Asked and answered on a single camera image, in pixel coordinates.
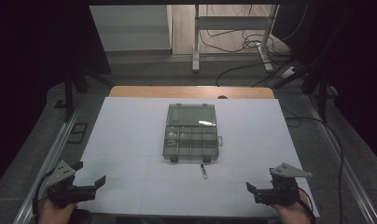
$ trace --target small metal part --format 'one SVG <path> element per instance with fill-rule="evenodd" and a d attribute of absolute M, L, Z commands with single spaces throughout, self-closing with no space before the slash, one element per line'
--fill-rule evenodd
<path fill-rule="evenodd" d="M 53 184 L 56 184 L 74 175 L 75 173 L 76 171 L 72 167 L 70 167 L 66 162 L 60 161 L 60 163 L 58 163 L 52 175 L 49 177 L 49 180 L 47 181 L 47 185 L 51 186 Z"/>
<path fill-rule="evenodd" d="M 206 174 L 206 171 L 205 171 L 205 167 L 203 166 L 203 164 L 201 164 L 201 171 L 202 171 L 202 176 L 204 179 L 207 179 L 208 178 L 208 175 Z"/>
<path fill-rule="evenodd" d="M 219 137 L 217 138 L 217 141 L 218 141 L 218 145 L 219 145 L 220 147 L 222 147 L 222 146 L 223 146 L 223 137 L 222 137 L 222 136 L 219 136 Z"/>
<path fill-rule="evenodd" d="M 282 163 L 279 166 L 270 169 L 271 175 L 280 175 L 283 177 L 313 177 L 311 173 L 302 171 L 292 165 Z"/>

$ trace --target white desk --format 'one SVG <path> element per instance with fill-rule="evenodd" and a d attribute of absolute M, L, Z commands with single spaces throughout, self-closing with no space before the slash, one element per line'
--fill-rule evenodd
<path fill-rule="evenodd" d="M 205 165 L 208 179 L 198 161 L 162 157 L 168 105 L 176 103 L 215 105 L 224 142 L 218 160 Z M 268 168 L 282 162 L 301 168 L 275 99 L 107 97 L 82 160 L 75 184 L 92 185 L 102 175 L 106 184 L 80 208 L 113 215 L 276 217 L 255 203 L 245 182 L 270 189 Z M 306 179 L 298 183 L 311 195 Z"/>

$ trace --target white tabletop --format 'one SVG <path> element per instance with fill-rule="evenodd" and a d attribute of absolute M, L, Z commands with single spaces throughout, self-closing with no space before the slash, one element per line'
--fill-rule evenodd
<path fill-rule="evenodd" d="M 215 105 L 217 161 L 170 163 L 162 157 L 169 104 Z M 270 189 L 269 168 L 282 162 L 301 169 L 278 100 L 108 97 L 81 159 L 75 184 L 93 185 L 106 175 L 96 199 L 79 207 L 112 215 L 276 217 L 255 203 L 246 182 Z M 305 178 L 297 182 L 309 195 Z"/>

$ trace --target metal frame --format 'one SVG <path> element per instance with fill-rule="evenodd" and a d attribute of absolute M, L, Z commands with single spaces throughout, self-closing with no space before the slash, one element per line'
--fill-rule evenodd
<path fill-rule="evenodd" d="M 200 43 L 201 30 L 264 30 L 258 53 L 264 62 L 267 72 L 273 72 L 270 57 L 267 54 L 267 41 L 271 33 L 273 21 L 279 5 L 272 5 L 268 17 L 262 16 L 200 16 L 200 7 L 195 5 L 194 46 L 192 51 L 192 71 L 200 71 Z"/>
<path fill-rule="evenodd" d="M 82 106 L 82 103 L 84 101 L 85 96 L 80 96 L 77 102 L 77 107 L 74 110 L 71 118 L 64 122 L 60 131 L 58 132 L 57 137 L 54 140 L 54 143 L 51 146 L 51 149 L 49 150 L 49 154 L 44 159 L 43 165 L 40 168 L 39 173 L 37 174 L 37 177 L 34 181 L 34 184 L 31 186 L 31 189 L 29 190 L 28 194 L 26 195 L 25 201 L 23 202 L 20 212 L 17 214 L 14 224 L 17 223 L 29 223 L 32 218 L 32 199 L 35 196 L 35 189 L 42 178 L 42 176 L 55 167 L 55 165 L 58 163 L 58 159 L 60 158 L 61 152 L 63 151 L 63 146 L 69 136 L 69 133 L 71 132 L 73 125 L 75 124 L 75 121 L 77 119 L 77 116 L 79 114 L 80 108 Z"/>

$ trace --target wire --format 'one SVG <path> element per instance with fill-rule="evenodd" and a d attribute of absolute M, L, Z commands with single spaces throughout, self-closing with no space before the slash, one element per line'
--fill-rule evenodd
<path fill-rule="evenodd" d="M 55 169 L 52 169 L 50 171 L 48 171 L 47 173 L 45 173 L 40 181 L 37 183 L 37 187 L 36 187 L 36 191 L 35 191 L 35 196 L 34 198 L 32 199 L 32 213 L 34 214 L 34 218 L 35 218 L 35 223 L 38 223 L 39 221 L 39 191 L 40 191 L 40 188 L 44 182 L 44 180 L 49 177 L 49 175 L 52 175 L 52 173 L 54 172 Z"/>
<path fill-rule="evenodd" d="M 221 48 L 216 47 L 216 46 L 214 46 L 214 45 L 210 45 L 210 44 L 205 43 L 205 42 L 203 41 L 203 39 L 202 39 L 201 31 L 199 31 L 199 33 L 200 33 L 200 39 L 201 39 L 201 41 L 204 43 L 204 45 L 206 45 L 206 46 L 208 46 L 208 47 L 211 47 L 211 48 L 214 48 L 214 49 L 219 49 L 219 50 L 222 50 L 222 51 L 225 51 L 225 52 L 228 52 L 228 53 L 235 53 L 235 52 L 239 52 L 239 51 L 245 49 L 245 48 L 235 49 L 235 50 L 221 49 Z"/>
<path fill-rule="evenodd" d="M 313 212 L 314 211 L 314 205 L 313 205 L 313 203 L 312 203 L 312 200 L 311 200 L 311 198 L 310 198 L 310 196 L 308 195 L 308 193 L 307 192 L 305 192 L 305 190 L 304 189 L 302 189 L 302 188 L 299 188 L 300 190 L 302 190 L 302 192 L 304 192 L 305 193 L 305 195 L 307 196 L 307 198 L 308 198 L 308 201 L 310 201 L 310 205 L 311 205 L 311 212 Z"/>
<path fill-rule="evenodd" d="M 334 132 L 334 130 L 331 129 L 331 127 L 328 126 L 328 124 L 321 119 L 297 118 L 297 117 L 295 117 L 295 118 L 285 118 L 285 119 L 310 119 L 310 120 L 315 120 L 317 122 L 320 122 L 322 125 L 324 125 L 325 127 L 327 127 L 330 130 L 330 132 L 333 134 L 335 140 L 337 141 L 337 145 L 340 148 L 340 167 L 339 167 L 339 176 L 338 176 L 338 201 L 339 201 L 339 207 L 340 207 L 339 221 L 340 221 L 340 224 L 342 224 L 342 217 L 343 217 L 343 215 L 342 215 L 342 171 L 343 171 L 344 154 L 343 154 L 343 148 L 342 148 L 342 144 L 341 144 L 340 139 L 338 138 L 338 136 Z"/>
<path fill-rule="evenodd" d="M 300 118 L 297 117 L 297 115 L 296 115 L 295 113 L 291 112 L 291 111 L 288 110 L 286 107 L 284 107 L 282 104 L 279 104 L 279 105 L 280 105 L 282 108 L 284 108 L 285 111 L 287 111 L 289 114 L 293 115 L 294 118 L 296 118 L 296 119 L 299 121 L 299 125 L 297 125 L 297 126 L 288 125 L 288 124 L 287 124 L 287 126 L 288 126 L 288 127 L 291 127 L 291 128 L 299 128 L 299 127 L 301 127 L 301 120 L 300 120 Z"/>
<path fill-rule="evenodd" d="M 284 63 L 284 62 L 285 62 L 285 61 L 271 62 L 271 63 Z M 218 87 L 220 87 L 219 84 L 218 84 L 218 81 L 220 80 L 220 78 L 221 78 L 224 74 L 228 73 L 229 71 L 232 71 L 232 70 L 235 70 L 235 69 L 240 69 L 240 68 L 245 68 L 245 67 L 250 67 L 250 66 L 261 65 L 261 64 L 265 64 L 265 63 L 264 63 L 264 62 L 251 63 L 251 64 L 247 64 L 247 65 L 242 65 L 242 66 L 238 66 L 238 67 L 230 68 L 230 69 L 228 69 L 228 70 L 226 70 L 226 71 L 220 73 L 220 75 L 218 75 L 218 77 L 216 78 L 216 85 L 217 85 Z"/>
<path fill-rule="evenodd" d="M 302 25 L 302 22 L 304 21 L 305 15 L 307 14 L 307 9 L 308 9 L 308 5 L 305 6 L 304 13 L 303 13 L 303 15 L 302 15 L 301 21 L 300 21 L 299 25 L 297 26 L 296 30 L 295 30 L 291 35 L 288 35 L 287 37 L 285 37 L 285 38 L 283 38 L 283 39 L 277 41 L 275 44 L 280 43 L 280 42 L 283 42 L 283 41 L 289 39 L 291 36 L 293 36 L 293 35 L 294 35 L 294 34 L 300 29 L 300 27 L 301 27 L 301 25 Z"/>
<path fill-rule="evenodd" d="M 265 81 L 266 84 L 267 84 L 267 83 L 270 81 L 270 80 L 267 81 L 268 79 L 273 78 L 273 77 L 279 72 L 279 70 L 282 69 L 282 67 L 284 67 L 287 63 L 289 63 L 289 62 L 291 62 L 291 61 L 292 61 L 292 58 L 290 58 L 290 59 L 288 59 L 288 60 L 286 60 L 286 61 L 283 61 L 283 64 L 282 64 L 281 66 L 279 66 L 279 68 L 276 69 L 276 71 L 274 71 L 272 74 L 266 76 L 266 77 L 263 78 L 262 80 L 256 82 L 255 84 L 252 85 L 252 87 L 257 86 L 258 84 L 260 84 L 260 83 L 263 82 L 263 81 Z"/>

